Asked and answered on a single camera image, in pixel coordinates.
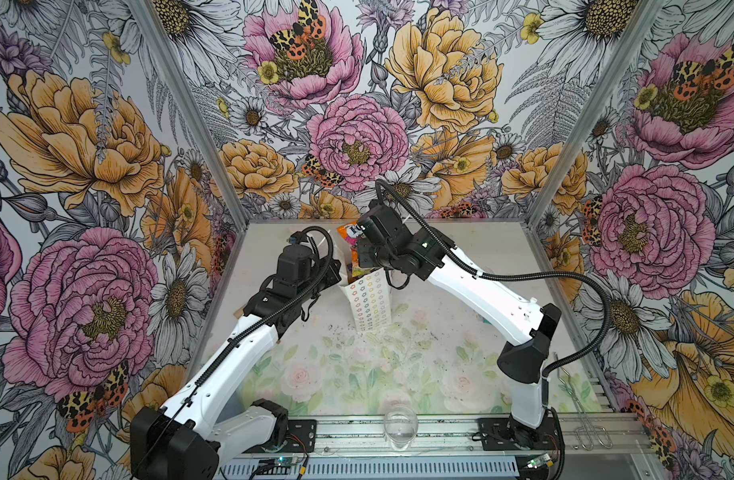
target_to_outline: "yellow peony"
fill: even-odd
[[[464,30],[458,16],[451,16],[449,11],[439,13],[438,8],[428,12],[427,24],[425,32],[410,23],[399,29],[385,67],[401,82],[395,91],[417,92],[421,127],[466,132],[478,123],[476,117],[492,111],[503,64],[496,63],[493,52],[463,73],[438,81],[476,52],[481,34]]]
[[[550,148],[527,150],[525,154],[516,157],[518,168],[507,170],[503,174],[503,193],[524,198],[531,192],[540,190],[559,159],[563,146],[564,142],[559,142]],[[580,206],[580,200],[586,196],[587,168],[588,155],[581,151],[554,196],[554,205],[563,215],[572,214]]]
[[[10,90],[26,104],[30,116],[0,113],[0,144],[12,159],[18,180],[29,192],[66,192],[65,208],[84,201],[92,190],[106,192],[133,216],[146,197],[164,186],[159,142],[131,99],[116,96],[106,158],[97,158],[95,97],[86,78],[71,84],[58,75],[33,70],[25,80],[9,78]]]
[[[239,198],[244,197],[244,193],[250,193],[270,200],[275,195],[291,192],[298,187],[295,164],[263,142],[229,142],[222,146],[218,156]],[[214,180],[210,187],[215,196],[221,197]]]
[[[494,142],[489,135],[458,138],[458,134],[446,128],[420,136],[410,149],[420,158],[434,162],[428,176],[440,178],[441,185],[434,192],[434,210],[457,204],[474,191],[474,183],[484,183]]]

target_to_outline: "metal tongs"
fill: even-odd
[[[554,353],[554,360],[558,359],[559,356]],[[580,403],[580,398],[575,393],[575,387],[572,386],[572,376],[570,373],[564,367],[560,367],[556,376],[559,377],[564,391],[572,398],[577,416],[580,418],[580,426],[575,428],[575,435],[577,435],[577,439],[580,441],[580,446],[585,450],[593,450],[594,444],[598,442],[604,448],[612,448],[614,445],[612,444],[610,433],[602,426],[593,425],[591,418],[588,417],[588,413],[586,413],[586,410]]]

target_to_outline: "flower center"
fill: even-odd
[[[732,397],[732,391],[724,382],[717,382],[711,385],[711,393],[713,393],[713,398],[724,402]]]
[[[194,162],[191,164],[191,168],[189,168],[191,178],[196,180],[197,182],[202,181],[202,166],[199,165],[197,162]]]
[[[514,154],[514,146],[510,144],[501,145],[495,151],[495,157],[497,157],[498,160],[505,160],[506,158],[510,157],[513,154]]]
[[[256,110],[247,110],[247,114],[244,116],[244,121],[250,127],[257,127],[260,124],[260,113]]]
[[[180,314],[186,309],[186,282],[177,279],[170,286],[167,295],[167,312],[170,318],[180,318]]]
[[[364,165],[369,160],[369,146],[362,144],[359,140],[356,140],[353,145],[343,142],[342,149],[343,153],[348,156],[348,162],[351,165]]]
[[[658,89],[650,104],[652,115],[675,123],[684,135],[707,126],[716,114],[724,93],[711,86],[707,91],[701,90],[689,100],[682,101],[673,96],[676,87],[676,82],[670,81]]]
[[[591,134],[594,138],[599,138],[602,137],[609,129],[610,122],[603,118],[602,120],[596,122],[596,125],[593,126]]]
[[[599,37],[621,33],[639,0],[595,0],[586,10],[586,29]]]
[[[626,252],[629,254],[638,254],[647,245],[647,238],[645,238],[647,225],[637,223],[634,214],[627,216],[623,224],[626,227],[620,236],[618,236],[618,240],[622,243],[622,248]]]
[[[96,339],[99,334],[105,333],[108,338],[115,339],[126,319],[127,311],[124,308],[124,302],[111,297],[103,302],[95,303],[91,308],[94,317],[91,323],[82,326],[84,335]]]
[[[305,56],[299,60],[291,60],[286,53],[276,51],[274,62],[278,68],[278,76],[282,80],[292,82],[295,78],[305,78],[309,75],[326,77],[333,64],[332,52],[323,38],[311,40],[305,47]]]
[[[188,30],[188,11],[180,0],[153,0],[153,6],[168,34],[179,35]]]
[[[633,308],[619,301],[612,301],[612,321],[615,328],[624,335],[633,335],[639,331],[639,317],[633,312]]]
[[[319,206],[319,210],[326,216],[330,216],[334,213],[334,206],[332,204],[322,204]]]

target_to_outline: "black cable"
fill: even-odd
[[[556,409],[551,407],[551,415],[554,416],[554,425],[556,426],[556,436],[559,440],[559,459],[556,461],[556,471],[552,480],[559,480],[559,476],[564,471],[564,457],[566,446],[564,445],[564,435],[561,432],[561,425],[559,423],[559,416],[556,414]]]
[[[486,272],[479,272],[475,268],[473,268],[471,265],[466,264],[463,262],[460,258],[458,258],[452,250],[444,244],[443,241],[439,238],[438,235],[436,235],[436,232],[428,225],[428,222],[425,221],[425,218],[423,218],[422,215],[420,215],[415,209],[410,205],[410,203],[407,201],[406,198],[402,197],[397,193],[397,191],[385,180],[378,178],[374,182],[374,187],[377,191],[378,198],[383,198],[382,189],[385,188],[388,190],[388,192],[391,194],[392,197],[396,199],[397,202],[400,203],[401,206],[403,206],[407,212],[410,213],[410,215],[419,223],[419,225],[428,232],[428,234],[436,240],[436,242],[439,244],[441,249],[444,251],[444,253],[452,260],[452,262],[460,267],[462,270],[468,272],[468,274],[478,276],[479,278],[483,278],[485,280],[494,280],[497,282],[524,282],[526,280],[543,280],[546,278],[571,278],[574,280],[579,280],[588,286],[590,286],[598,295],[599,298],[602,300],[602,309],[604,311],[604,316],[602,320],[602,327],[599,330],[599,332],[596,334],[596,336],[588,342],[582,349],[578,350],[577,352],[574,352],[568,356],[565,356],[562,359],[558,359],[554,361],[553,363],[549,364],[543,369],[543,378],[548,379],[548,375],[555,369],[566,365],[567,363],[572,363],[575,360],[578,360],[579,358],[584,357],[589,352],[593,351],[595,348],[599,346],[599,344],[602,343],[602,340],[604,339],[604,336],[606,335],[607,331],[610,329],[610,326],[612,325],[612,301],[610,299],[610,296],[607,295],[607,293],[604,291],[604,289],[599,285],[599,283],[595,282],[593,279],[589,278],[588,276],[582,275],[582,274],[576,274],[574,272],[537,272],[535,274],[522,274],[522,275],[495,275],[495,274],[488,274]]]
[[[388,272],[388,268],[385,267],[385,280],[388,282],[388,286],[392,286],[396,290],[403,290],[407,285],[409,285],[410,278],[412,278],[412,275],[407,275],[407,279],[404,281],[404,283],[402,283],[401,286],[396,286],[391,283],[391,274]]]

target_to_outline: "white daisy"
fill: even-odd
[[[414,208],[420,215],[425,216],[428,212],[434,209],[434,198],[433,192],[441,189],[440,178],[420,178],[422,168],[419,165],[415,165],[407,169],[401,176],[393,170],[388,170],[385,175],[379,175],[378,178],[382,178],[387,181],[393,188],[396,189],[401,197],[406,198],[412,208]],[[378,193],[374,189],[374,181],[364,182],[366,189],[359,195],[354,197],[353,202],[360,210],[365,210],[369,207],[369,203],[372,200],[378,198]],[[395,198],[383,190],[383,197],[385,203],[388,206],[395,208],[401,215],[407,215],[408,212],[403,206],[396,201]]]
[[[644,376],[652,379],[643,368],[641,354],[650,367],[661,377],[668,378],[670,369],[676,368],[676,360],[652,332],[667,330],[671,326],[662,312],[641,306],[644,295],[637,284],[618,278],[611,271],[606,277],[591,274],[612,298],[612,326],[599,347],[604,363],[624,381],[638,382]],[[602,327],[602,302],[596,292],[583,283],[575,299],[574,311],[585,317],[583,325],[594,336]]]
[[[186,245],[177,266],[172,257],[164,255],[164,283],[151,290],[148,334],[156,334],[154,357],[160,365],[188,363],[209,293],[207,270],[195,265],[196,249]]]
[[[281,194],[271,198],[267,206],[276,216],[290,219],[298,217],[302,204],[297,197],[290,194]]]
[[[734,0],[688,0],[684,13],[691,16],[682,27],[684,33],[700,32],[700,43],[714,35],[714,45],[734,42]]]
[[[526,150],[526,143],[517,134],[501,135],[492,147],[492,153],[498,164],[507,164]]]
[[[565,68],[566,78],[594,82],[610,59],[639,0],[548,0],[537,34],[550,40],[537,61],[553,63],[550,76]]]
[[[154,67],[151,53],[132,17],[131,2],[100,0],[100,10],[108,17],[111,32],[121,39],[124,52],[137,53],[146,76]],[[231,52],[242,39],[241,3],[233,0],[153,0],[164,30],[175,45],[182,70],[199,86],[229,77],[225,63],[236,63]]]
[[[588,141],[601,145],[602,142],[610,136],[610,132],[619,118],[620,116],[618,115],[617,110],[612,108],[610,105],[607,105],[604,108],[602,116],[593,124],[591,132],[588,134]]]
[[[282,7],[286,13],[292,13],[292,8],[295,6],[294,0],[244,0],[244,9],[247,14],[258,13],[266,8],[268,13],[272,16],[276,16],[278,8]]]
[[[559,209],[548,204],[546,211],[540,216],[540,220],[537,222],[537,235],[545,240],[556,235],[559,231],[559,225],[561,224],[561,212]]]
[[[230,107],[231,124],[245,134],[257,134],[268,127],[262,98],[242,98]]]
[[[54,33],[66,15],[61,5],[63,0],[0,0],[0,18],[28,33]]]

